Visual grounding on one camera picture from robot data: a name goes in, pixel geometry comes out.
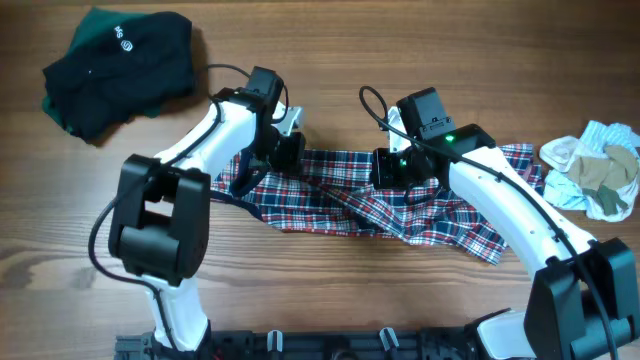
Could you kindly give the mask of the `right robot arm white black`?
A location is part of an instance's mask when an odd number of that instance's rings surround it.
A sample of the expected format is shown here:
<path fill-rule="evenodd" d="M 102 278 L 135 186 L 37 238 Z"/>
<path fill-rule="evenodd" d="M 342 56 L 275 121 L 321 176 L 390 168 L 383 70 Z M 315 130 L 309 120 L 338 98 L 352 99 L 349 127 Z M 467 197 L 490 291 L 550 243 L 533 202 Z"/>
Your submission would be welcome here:
<path fill-rule="evenodd" d="M 523 312 L 470 324 L 476 359 L 616 359 L 639 337 L 636 260 L 619 238 L 597 241 L 531 188 L 480 126 L 456 127 L 437 91 L 397 101 L 400 126 L 373 118 L 390 145 L 374 152 L 377 189 L 405 192 L 431 178 L 472 205 L 512 248 L 532 279 Z"/>

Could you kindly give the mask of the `plaid red navy white garment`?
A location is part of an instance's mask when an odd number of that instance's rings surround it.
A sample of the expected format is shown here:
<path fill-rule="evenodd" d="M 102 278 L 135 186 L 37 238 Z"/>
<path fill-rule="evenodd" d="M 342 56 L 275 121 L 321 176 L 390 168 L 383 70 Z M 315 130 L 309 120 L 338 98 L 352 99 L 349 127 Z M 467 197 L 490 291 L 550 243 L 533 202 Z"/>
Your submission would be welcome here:
<path fill-rule="evenodd" d="M 234 158 L 213 179 L 214 200 L 242 207 L 281 231 L 451 245 L 493 265 L 507 248 L 485 217 L 435 179 L 411 191 L 375 189 L 368 152 L 307 150 L 299 174 L 271 172 L 234 198 L 230 185 L 239 165 Z"/>

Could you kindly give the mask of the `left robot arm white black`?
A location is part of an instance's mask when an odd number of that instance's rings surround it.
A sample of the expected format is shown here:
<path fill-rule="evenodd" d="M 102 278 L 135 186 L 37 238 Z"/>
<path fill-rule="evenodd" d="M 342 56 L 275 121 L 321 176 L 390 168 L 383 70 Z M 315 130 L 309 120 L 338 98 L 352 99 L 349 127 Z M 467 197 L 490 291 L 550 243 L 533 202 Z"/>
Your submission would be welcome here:
<path fill-rule="evenodd" d="M 302 108 L 290 106 L 275 71 L 255 67 L 246 76 L 245 86 L 212 96 L 205 118 L 173 147 L 154 157 L 132 155 L 122 166 L 108 207 L 109 251 L 122 261 L 124 281 L 145 288 L 155 327 L 117 337 L 117 359 L 206 356 L 211 322 L 196 273 L 209 241 L 212 181 L 238 157 L 237 175 L 219 197 L 239 204 L 269 172 L 301 168 Z"/>

